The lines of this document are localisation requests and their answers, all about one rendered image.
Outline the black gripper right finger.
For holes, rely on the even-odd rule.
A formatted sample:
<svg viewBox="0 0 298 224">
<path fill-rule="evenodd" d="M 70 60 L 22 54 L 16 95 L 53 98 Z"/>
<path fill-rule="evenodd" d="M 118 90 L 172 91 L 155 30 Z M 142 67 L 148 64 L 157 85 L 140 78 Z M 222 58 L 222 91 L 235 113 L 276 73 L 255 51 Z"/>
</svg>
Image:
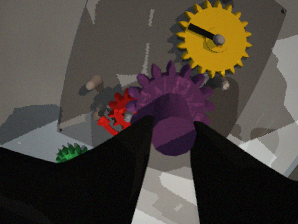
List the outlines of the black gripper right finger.
<svg viewBox="0 0 298 224">
<path fill-rule="evenodd" d="M 298 181 L 289 180 L 194 120 L 190 165 L 200 224 L 298 224 Z"/>
</svg>

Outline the green gear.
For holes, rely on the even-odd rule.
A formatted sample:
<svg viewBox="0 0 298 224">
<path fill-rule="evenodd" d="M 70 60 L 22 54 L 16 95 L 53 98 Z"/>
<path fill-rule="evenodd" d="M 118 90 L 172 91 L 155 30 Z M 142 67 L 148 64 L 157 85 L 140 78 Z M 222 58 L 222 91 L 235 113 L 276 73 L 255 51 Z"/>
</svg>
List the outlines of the green gear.
<svg viewBox="0 0 298 224">
<path fill-rule="evenodd" d="M 77 145 L 77 148 L 74 149 L 72 145 L 69 145 L 69 147 L 64 147 L 59 151 L 59 157 L 56 157 L 57 163 L 63 163 L 63 161 L 68 161 L 69 159 L 74 159 L 74 157 L 80 155 L 80 153 L 85 153 L 88 151 L 88 149 L 84 149 L 84 151 L 81 151 L 80 145 Z"/>
</svg>

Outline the purple gear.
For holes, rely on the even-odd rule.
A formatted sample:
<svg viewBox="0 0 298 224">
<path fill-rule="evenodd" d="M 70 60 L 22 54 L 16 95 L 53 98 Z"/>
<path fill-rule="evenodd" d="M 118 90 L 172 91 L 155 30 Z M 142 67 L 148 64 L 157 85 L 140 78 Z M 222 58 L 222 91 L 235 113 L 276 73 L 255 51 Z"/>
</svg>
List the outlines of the purple gear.
<svg viewBox="0 0 298 224">
<path fill-rule="evenodd" d="M 164 156 L 185 155 L 193 148 L 196 139 L 194 120 L 209 124 L 209 116 L 216 107 L 209 99 L 213 88 L 201 87 L 205 83 L 204 73 L 190 79 L 190 64 L 176 72 L 172 60 L 161 73 L 157 64 L 152 63 L 152 79 L 145 73 L 138 73 L 141 87 L 130 87 L 129 95 L 134 99 L 126 104 L 126 111 L 137 112 L 130 124 L 137 123 L 145 116 L 154 116 L 153 147 Z M 200 88 L 201 87 L 201 88 Z"/>
</svg>

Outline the yellow gear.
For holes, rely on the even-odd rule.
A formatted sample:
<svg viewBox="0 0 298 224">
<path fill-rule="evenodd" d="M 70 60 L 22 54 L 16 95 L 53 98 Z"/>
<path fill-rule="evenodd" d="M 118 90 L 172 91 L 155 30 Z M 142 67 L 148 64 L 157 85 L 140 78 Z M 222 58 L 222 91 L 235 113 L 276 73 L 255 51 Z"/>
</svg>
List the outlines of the yellow gear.
<svg viewBox="0 0 298 224">
<path fill-rule="evenodd" d="M 241 57 L 249 57 L 245 52 L 247 43 L 246 37 L 251 32 L 243 30 L 247 22 L 239 22 L 241 12 L 231 12 L 231 4 L 222 8 L 220 0 L 214 4 L 209 0 L 204 2 L 204 10 L 198 4 L 193 6 L 194 12 L 185 11 L 185 18 L 189 22 L 178 22 L 185 31 L 177 32 L 176 36 L 184 37 L 177 48 L 186 51 L 180 56 L 181 59 L 190 59 L 190 68 L 198 67 L 198 73 L 204 73 L 208 69 L 210 79 L 214 73 L 225 77 L 225 69 L 234 73 L 234 64 L 243 67 Z M 225 43 L 217 45 L 213 43 L 214 35 L 225 37 Z"/>
</svg>

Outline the red gear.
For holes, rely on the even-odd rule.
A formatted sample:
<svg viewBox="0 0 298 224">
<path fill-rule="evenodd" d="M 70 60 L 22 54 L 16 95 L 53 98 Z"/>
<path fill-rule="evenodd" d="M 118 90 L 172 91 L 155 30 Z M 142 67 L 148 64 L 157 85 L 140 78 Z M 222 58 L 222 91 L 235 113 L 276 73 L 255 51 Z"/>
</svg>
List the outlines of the red gear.
<svg viewBox="0 0 298 224">
<path fill-rule="evenodd" d="M 113 109 L 113 111 L 109 112 L 108 117 L 110 117 L 110 119 L 113 119 L 114 117 L 116 121 L 114 121 L 113 125 L 121 125 L 122 129 L 126 129 L 130 127 L 130 125 L 132 125 L 130 123 L 125 123 L 125 120 L 124 120 L 124 116 L 126 112 L 126 104 L 128 104 L 129 101 L 137 100 L 137 99 L 134 99 L 134 97 L 130 96 L 128 91 L 129 89 L 126 88 L 124 97 L 122 97 L 120 93 L 116 93 L 116 95 L 114 95 L 114 99 L 116 99 L 116 101 L 110 101 L 110 103 L 108 104 L 108 107 L 110 109 Z"/>
</svg>

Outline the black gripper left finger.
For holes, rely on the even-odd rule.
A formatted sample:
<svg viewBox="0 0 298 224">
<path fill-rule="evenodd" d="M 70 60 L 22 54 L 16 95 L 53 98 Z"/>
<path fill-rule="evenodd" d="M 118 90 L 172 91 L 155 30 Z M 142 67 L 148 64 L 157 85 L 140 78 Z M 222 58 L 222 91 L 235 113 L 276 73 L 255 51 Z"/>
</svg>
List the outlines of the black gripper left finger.
<svg viewBox="0 0 298 224">
<path fill-rule="evenodd" d="M 0 147 L 0 205 L 39 224 L 132 224 L 154 116 L 63 163 Z"/>
</svg>

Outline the grey board with pegs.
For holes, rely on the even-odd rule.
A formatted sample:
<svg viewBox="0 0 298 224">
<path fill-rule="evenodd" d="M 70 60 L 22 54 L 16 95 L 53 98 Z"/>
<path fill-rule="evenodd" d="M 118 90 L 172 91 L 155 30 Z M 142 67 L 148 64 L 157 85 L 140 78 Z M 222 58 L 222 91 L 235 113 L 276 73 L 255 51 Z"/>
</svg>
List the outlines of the grey board with pegs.
<svg viewBox="0 0 298 224">
<path fill-rule="evenodd" d="M 108 117 L 113 111 L 108 107 L 116 101 L 114 95 L 124 97 L 125 89 L 141 87 L 138 73 L 152 79 L 152 63 L 162 72 L 172 60 L 176 72 L 181 72 L 190 59 L 181 59 L 185 49 L 176 45 L 184 37 L 176 36 L 185 31 L 178 22 L 189 22 L 185 11 L 194 12 L 194 4 L 204 10 L 206 0 L 88 0 L 81 16 L 73 52 L 65 77 L 63 97 L 60 103 L 57 132 L 81 143 L 98 147 L 112 137 L 98 125 L 98 120 L 109 120 L 110 127 L 122 131 L 121 125 L 113 125 L 116 119 Z M 239 22 L 247 22 L 243 30 L 251 32 L 246 37 L 251 47 L 241 57 L 243 67 L 234 64 L 234 73 L 225 69 L 225 77 L 214 73 L 210 79 L 204 72 L 205 83 L 201 87 L 213 88 L 209 99 L 214 111 L 209 116 L 210 128 L 223 137 L 229 136 L 243 108 L 254 92 L 263 68 L 273 51 L 286 8 L 275 0 L 220 0 L 222 8 L 231 4 L 231 12 L 241 12 Z M 200 88 L 201 88 L 200 87 Z M 190 152 L 181 156 L 164 156 L 153 147 L 150 149 L 148 167 L 193 181 Z"/>
</svg>

